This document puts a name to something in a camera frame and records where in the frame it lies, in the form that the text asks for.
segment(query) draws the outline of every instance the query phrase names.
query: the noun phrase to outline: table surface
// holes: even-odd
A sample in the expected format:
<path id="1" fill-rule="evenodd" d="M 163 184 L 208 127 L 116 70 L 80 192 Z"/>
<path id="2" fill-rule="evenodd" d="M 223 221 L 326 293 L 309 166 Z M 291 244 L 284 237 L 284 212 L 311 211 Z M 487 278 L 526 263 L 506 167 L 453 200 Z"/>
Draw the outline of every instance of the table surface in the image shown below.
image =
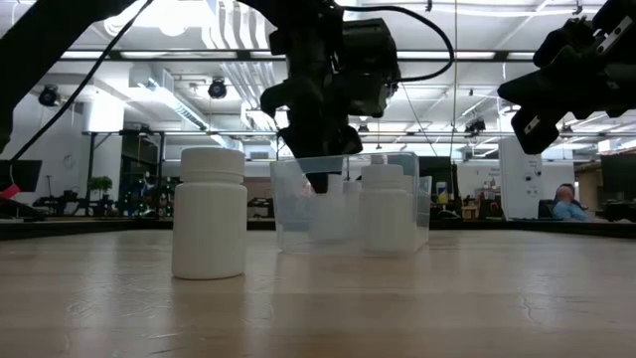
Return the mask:
<path id="1" fill-rule="evenodd" d="M 171 277 L 171 232 L 0 243 L 0 357 L 634 357 L 636 243 L 432 232 L 410 259 Z"/>

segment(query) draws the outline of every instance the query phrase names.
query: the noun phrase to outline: person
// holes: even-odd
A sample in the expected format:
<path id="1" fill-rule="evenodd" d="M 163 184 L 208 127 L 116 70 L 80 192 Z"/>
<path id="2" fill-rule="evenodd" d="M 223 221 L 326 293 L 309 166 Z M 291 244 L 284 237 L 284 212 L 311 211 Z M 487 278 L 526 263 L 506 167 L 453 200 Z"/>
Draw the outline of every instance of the person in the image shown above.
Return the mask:
<path id="1" fill-rule="evenodd" d="M 558 202 L 553 208 L 553 217 L 559 220 L 587 223 L 590 218 L 583 212 L 580 205 L 574 204 L 574 194 L 566 186 L 560 186 L 556 190 Z"/>
<path id="2" fill-rule="evenodd" d="M 561 187 L 566 187 L 569 188 L 569 190 L 572 191 L 572 198 L 576 196 L 576 189 L 574 188 L 573 185 L 569 184 L 569 183 L 564 183 L 561 184 L 559 186 L 559 188 Z M 557 194 L 555 194 L 555 205 L 558 204 L 558 196 Z M 572 199 L 572 204 L 576 205 L 577 207 L 579 207 L 581 210 L 587 210 L 587 207 L 583 206 L 581 203 L 579 203 L 576 199 Z"/>

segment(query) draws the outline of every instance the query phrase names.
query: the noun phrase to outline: potted plant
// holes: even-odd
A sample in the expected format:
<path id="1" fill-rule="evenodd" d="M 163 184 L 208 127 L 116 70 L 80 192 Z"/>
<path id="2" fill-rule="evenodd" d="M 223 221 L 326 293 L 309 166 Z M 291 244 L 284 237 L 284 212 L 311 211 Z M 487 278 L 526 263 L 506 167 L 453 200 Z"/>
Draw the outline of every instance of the potted plant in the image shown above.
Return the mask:
<path id="1" fill-rule="evenodd" d="M 108 200 L 108 190 L 112 189 L 112 180 L 107 176 L 94 177 L 88 180 L 88 190 L 98 191 L 99 199 Z"/>

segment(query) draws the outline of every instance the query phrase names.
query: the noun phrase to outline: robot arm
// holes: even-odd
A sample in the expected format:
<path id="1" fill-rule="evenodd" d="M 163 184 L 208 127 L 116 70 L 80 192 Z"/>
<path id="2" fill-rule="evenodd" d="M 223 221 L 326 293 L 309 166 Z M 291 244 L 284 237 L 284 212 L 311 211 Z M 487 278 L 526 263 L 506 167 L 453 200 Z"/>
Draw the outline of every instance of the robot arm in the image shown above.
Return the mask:
<path id="1" fill-rule="evenodd" d="M 345 8 L 333 0 L 239 1 L 277 28 L 270 35 L 270 48 L 274 55 L 286 56 L 288 79 L 267 89 L 260 105 L 270 116 L 275 116 L 279 107 L 289 108 L 289 126 L 279 135 L 297 158 L 362 151 L 358 132 L 348 125 L 348 115 L 381 117 L 387 98 L 397 90 L 397 82 L 431 79 L 448 70 L 454 61 L 452 45 L 443 32 L 429 20 L 402 8 Z M 0 152 L 9 141 L 12 112 L 18 102 L 90 24 L 120 13 L 133 2 L 39 0 L 0 40 L 0 71 L 4 71 L 2 79 L 10 89 L 0 101 Z M 449 63 L 434 74 L 401 79 L 396 43 L 384 20 L 344 22 L 345 9 L 400 11 L 415 17 L 441 36 L 449 51 Z M 316 192 L 326 191 L 326 174 L 307 176 Z"/>
<path id="2" fill-rule="evenodd" d="M 535 53 L 540 69 L 499 87 L 519 104 L 512 119 L 524 151 L 540 154 L 557 138 L 557 123 L 572 112 L 618 117 L 636 107 L 636 3 L 608 0 L 591 21 L 570 19 Z"/>

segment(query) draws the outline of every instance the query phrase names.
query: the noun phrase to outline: clear plastic bin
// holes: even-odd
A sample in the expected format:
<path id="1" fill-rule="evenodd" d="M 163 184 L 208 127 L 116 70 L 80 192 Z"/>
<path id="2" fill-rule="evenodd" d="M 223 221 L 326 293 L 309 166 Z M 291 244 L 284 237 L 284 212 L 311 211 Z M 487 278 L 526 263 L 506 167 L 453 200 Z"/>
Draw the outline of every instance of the clear plastic bin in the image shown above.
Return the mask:
<path id="1" fill-rule="evenodd" d="M 418 163 L 404 152 L 272 162 L 278 246 L 299 254 L 415 253 L 428 241 L 431 193 Z"/>

